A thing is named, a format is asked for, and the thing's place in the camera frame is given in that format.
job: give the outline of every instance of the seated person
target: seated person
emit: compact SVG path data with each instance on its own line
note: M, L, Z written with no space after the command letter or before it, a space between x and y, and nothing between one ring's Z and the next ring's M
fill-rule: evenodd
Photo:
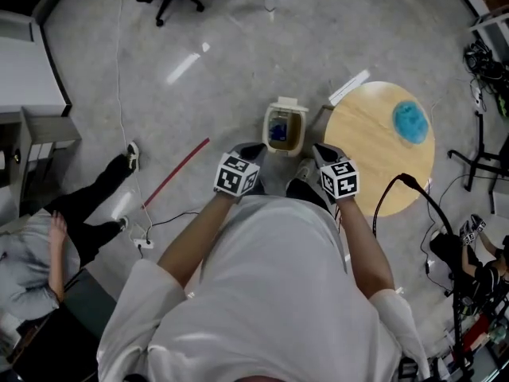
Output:
M111 161L94 184L58 197L19 231L0 235L1 308L17 318L34 320L59 307L64 284L127 228L125 217L98 226L84 221L139 170L138 163L139 151L132 142L127 154Z
M471 215L471 220L472 224L467 220L461 227L460 236L450 237L435 232L431 236L429 246L433 253L449 265L456 281L460 281L460 288L466 294L470 294L470 297L475 295L477 298L485 298L492 294L501 279L506 276L509 247L495 248L482 232L485 227L483 220L477 215ZM483 265L477 259L476 253L470 246L471 241L475 239L473 236L475 231L480 234L484 247L496 257L496 260Z

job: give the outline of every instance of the round wooden table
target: round wooden table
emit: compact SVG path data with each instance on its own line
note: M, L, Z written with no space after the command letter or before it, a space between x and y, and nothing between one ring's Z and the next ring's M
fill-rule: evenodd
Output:
M348 93L328 121L324 141L337 146L354 160L360 173L357 204L365 215L373 216L383 191L400 173L414 176L425 188L433 168L435 137L429 129L421 144L412 144L394 129L392 112L404 100L422 105L405 89L388 82L369 82ZM387 194L379 216L402 211L419 193L396 181Z

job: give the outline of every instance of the floor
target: floor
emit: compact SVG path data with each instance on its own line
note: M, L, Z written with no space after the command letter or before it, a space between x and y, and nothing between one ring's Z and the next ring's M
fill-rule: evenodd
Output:
M263 0L203 0L207 9L202 14L190 2L176 0L161 29L154 24L158 2L122 0L119 23L120 2L61 0L45 26L73 102L71 117L84 139L64 179L68 191L91 183L124 146L117 50L123 126L127 140L137 140L143 151L138 180L144 200L193 148L211 140L150 204L154 223L207 202L220 154L238 142L259 140L262 117L278 96L298 98L312 119L336 89L364 69L370 80L403 86L428 111L436 137L430 190L434 197L463 172L460 163L447 159L446 151L469 154L475 149L471 78L461 60L463 48L472 41L465 27L473 16L462 0L277 0L273 13L265 11ZM186 59L195 62L177 78L175 69ZM486 144L497 151L507 127L491 98L486 102ZM272 175L279 175L272 191L280 193L292 170L274 159L271 165L277 172ZM489 180L477 180L471 193L460 181L442 201L455 227L472 212L489 216ZM130 178L91 222L109 218L124 194L131 193L124 209L146 228L136 192ZM145 251L145 257L157 259L190 219L154 228L150 235L155 249ZM429 353L439 349L450 319L450 304L423 269L419 244L430 223L426 204L419 199L378 224L397 287L414 310ZM131 235L142 234L135 227ZM123 233L102 249L90 271L118 296L139 258ZM449 284L441 263L432 266L431 275Z

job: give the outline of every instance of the translucent container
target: translucent container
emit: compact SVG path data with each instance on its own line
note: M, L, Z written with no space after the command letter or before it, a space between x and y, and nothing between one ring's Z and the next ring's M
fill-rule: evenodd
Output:
M263 122L263 142L269 152L286 157L301 153L308 111L297 105L297 99L283 96L268 107Z

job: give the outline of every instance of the metal stand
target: metal stand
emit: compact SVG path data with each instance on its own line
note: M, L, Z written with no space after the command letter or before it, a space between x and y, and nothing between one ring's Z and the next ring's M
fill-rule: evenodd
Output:
M467 183L467 185L464 186L464 188L469 192L472 190L472 183L474 181L474 177L476 175L477 169L489 171L490 173L500 174L503 176L509 175L509 172L507 172L502 167L493 167L493 166L488 166L486 164L479 163L479 160L481 158L483 158L484 160L487 160L487 161L494 159L494 160L498 160L499 162L501 162L502 160L501 160L501 157L499 154L493 154L493 153L488 153L487 151L484 151L483 116L478 111L476 111L476 116L479 118L479 150L477 151L476 157L473 160L469 160L459 151L449 150L447 152L447 155L449 156L449 158L451 158L453 155L456 155L461 160L463 160L464 162L466 162L467 164L470 165L470 172L468 173L468 183Z

